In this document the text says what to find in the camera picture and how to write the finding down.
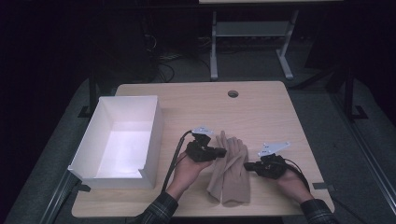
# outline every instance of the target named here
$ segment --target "white metal table frame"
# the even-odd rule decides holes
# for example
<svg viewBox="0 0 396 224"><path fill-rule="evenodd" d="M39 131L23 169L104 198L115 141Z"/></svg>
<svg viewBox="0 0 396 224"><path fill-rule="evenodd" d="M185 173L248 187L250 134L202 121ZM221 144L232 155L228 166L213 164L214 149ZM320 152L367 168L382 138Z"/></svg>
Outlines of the white metal table frame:
<svg viewBox="0 0 396 224"><path fill-rule="evenodd" d="M216 56L217 36L284 36L285 42L276 50L276 56L282 66L287 79L293 79L286 51L288 50L294 25L297 21L299 10L294 10L289 21L217 21L217 12L213 12L212 22L212 51L210 52L210 79L218 80L218 59Z"/></svg>

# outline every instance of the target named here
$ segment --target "plaid sleeve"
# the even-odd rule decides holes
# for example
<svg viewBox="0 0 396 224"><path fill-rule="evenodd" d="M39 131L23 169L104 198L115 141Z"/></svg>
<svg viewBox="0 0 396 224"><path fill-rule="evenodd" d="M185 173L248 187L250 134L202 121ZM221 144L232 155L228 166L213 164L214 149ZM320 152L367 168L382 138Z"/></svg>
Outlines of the plaid sleeve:
<svg viewBox="0 0 396 224"><path fill-rule="evenodd" d="M325 202L319 199L313 199L302 203L301 209L303 210L306 220L309 224L338 224L332 211Z"/></svg>
<svg viewBox="0 0 396 224"><path fill-rule="evenodd" d="M148 208L132 223L139 224L165 224L168 223L178 207L177 201L168 193L163 192L151 203Z"/></svg>

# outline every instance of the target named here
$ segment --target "open storage bin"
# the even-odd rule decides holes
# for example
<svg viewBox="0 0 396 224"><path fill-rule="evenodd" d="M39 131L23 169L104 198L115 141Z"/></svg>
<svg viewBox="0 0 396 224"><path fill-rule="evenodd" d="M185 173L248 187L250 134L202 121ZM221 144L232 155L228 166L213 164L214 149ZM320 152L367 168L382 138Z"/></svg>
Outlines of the open storage bin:
<svg viewBox="0 0 396 224"><path fill-rule="evenodd" d="M157 96L100 97L68 170L92 189L153 189L162 135Z"/></svg>

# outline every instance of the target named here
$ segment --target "beige glove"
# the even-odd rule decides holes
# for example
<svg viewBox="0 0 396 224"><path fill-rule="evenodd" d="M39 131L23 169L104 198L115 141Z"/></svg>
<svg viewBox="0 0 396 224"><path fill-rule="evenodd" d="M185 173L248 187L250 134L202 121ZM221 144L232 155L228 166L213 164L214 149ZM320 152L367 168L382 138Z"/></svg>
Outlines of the beige glove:
<svg viewBox="0 0 396 224"><path fill-rule="evenodd" d="M235 137L227 140L224 131L216 138L227 154L224 158L216 159L207 191L224 205L249 203L250 184L248 172L244 168L244 163L248 161L248 148Z"/></svg>
<svg viewBox="0 0 396 224"><path fill-rule="evenodd" d="M221 136L224 137L225 139L225 132L221 131ZM224 181L224 171L225 171L225 166L227 164L227 159L229 155L229 149L228 149L228 144L223 145L222 142L219 140L219 137L216 136L218 139L219 147L225 148L227 150L227 153L225 154L224 158L217 158L215 160L215 168L213 170L212 177L210 179L209 185L207 186L207 191L209 192L210 195L215 197L219 202L221 202L221 192L222 192L222 187L223 187L223 181Z"/></svg>

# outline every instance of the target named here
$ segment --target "wooden table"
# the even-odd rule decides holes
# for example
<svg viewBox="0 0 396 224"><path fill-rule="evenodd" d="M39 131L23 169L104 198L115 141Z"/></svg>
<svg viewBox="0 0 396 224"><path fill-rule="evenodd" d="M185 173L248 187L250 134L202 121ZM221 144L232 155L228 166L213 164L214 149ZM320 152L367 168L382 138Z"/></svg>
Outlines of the wooden table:
<svg viewBox="0 0 396 224"><path fill-rule="evenodd" d="M229 91L239 95L232 98ZM258 161L263 143L289 141L291 146L279 152L295 161L311 184L312 194L333 210L326 189L314 189L323 182L311 148L289 95L282 82L207 82L121 85L117 96L158 95L164 117L163 140L155 189L92 189L80 191L72 213L75 217L134 217L160 194L164 177L181 135L205 125L219 134L224 130L248 147L249 160ZM212 135L209 143L217 147ZM182 150L192 137L188 135ZM251 202L224 207L206 193L213 166L203 170L196 182L183 194L175 217L287 216L301 214L300 207L277 188L250 173Z"/></svg>

